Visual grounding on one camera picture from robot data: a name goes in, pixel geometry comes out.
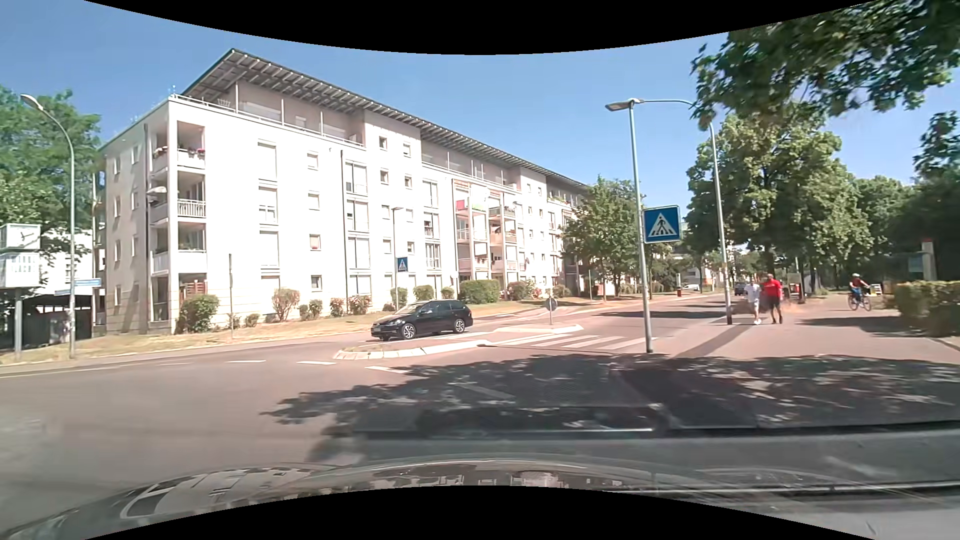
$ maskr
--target bicycle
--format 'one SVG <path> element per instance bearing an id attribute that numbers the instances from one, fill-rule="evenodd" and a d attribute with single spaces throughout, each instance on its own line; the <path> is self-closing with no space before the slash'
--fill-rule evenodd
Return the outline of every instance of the bicycle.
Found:
<path id="1" fill-rule="evenodd" d="M 857 302 L 856 298 L 853 297 L 853 293 L 847 293 L 847 304 L 850 306 L 852 311 L 856 311 L 858 307 L 863 306 L 864 309 L 870 311 L 874 307 L 870 304 L 870 295 L 866 292 L 860 293 L 860 301 Z"/>

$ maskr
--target pedestrian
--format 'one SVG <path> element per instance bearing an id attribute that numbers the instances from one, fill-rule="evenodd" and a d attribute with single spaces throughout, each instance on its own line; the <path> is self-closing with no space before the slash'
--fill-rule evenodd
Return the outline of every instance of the pedestrian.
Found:
<path id="1" fill-rule="evenodd" d="M 760 300 L 767 309 L 770 309 L 770 317 L 774 324 L 777 324 L 777 318 L 780 318 L 780 324 L 783 324 L 783 312 L 780 311 L 780 296 L 783 294 L 783 284 L 774 278 L 773 274 L 767 274 L 767 281 L 763 282 L 763 291 L 760 294 Z"/>
<path id="2" fill-rule="evenodd" d="M 747 302 L 750 303 L 750 309 L 754 312 L 754 324 L 760 324 L 760 285 L 756 278 L 751 276 L 744 287 L 744 293 L 747 295 Z"/>

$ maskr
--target red shirt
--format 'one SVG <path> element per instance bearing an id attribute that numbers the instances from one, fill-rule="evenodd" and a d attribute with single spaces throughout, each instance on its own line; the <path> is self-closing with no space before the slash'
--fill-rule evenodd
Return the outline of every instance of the red shirt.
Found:
<path id="1" fill-rule="evenodd" d="M 768 280 L 763 282 L 763 294 L 779 298 L 783 285 L 777 280 Z"/>

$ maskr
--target white shirt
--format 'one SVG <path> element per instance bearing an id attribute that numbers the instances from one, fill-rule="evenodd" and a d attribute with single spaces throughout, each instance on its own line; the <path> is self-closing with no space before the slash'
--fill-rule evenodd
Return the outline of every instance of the white shirt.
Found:
<path id="1" fill-rule="evenodd" d="M 760 300 L 760 285 L 757 283 L 748 283 L 746 293 L 748 301 L 758 302 Z"/>

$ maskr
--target man in white shirt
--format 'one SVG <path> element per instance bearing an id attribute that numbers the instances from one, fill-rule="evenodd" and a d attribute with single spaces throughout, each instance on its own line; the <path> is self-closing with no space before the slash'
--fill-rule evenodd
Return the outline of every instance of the man in white shirt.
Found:
<path id="1" fill-rule="evenodd" d="M 744 290 L 747 293 L 747 302 L 750 303 L 750 309 L 754 311 L 754 324 L 760 324 L 760 285 L 756 279 L 751 276 Z"/>

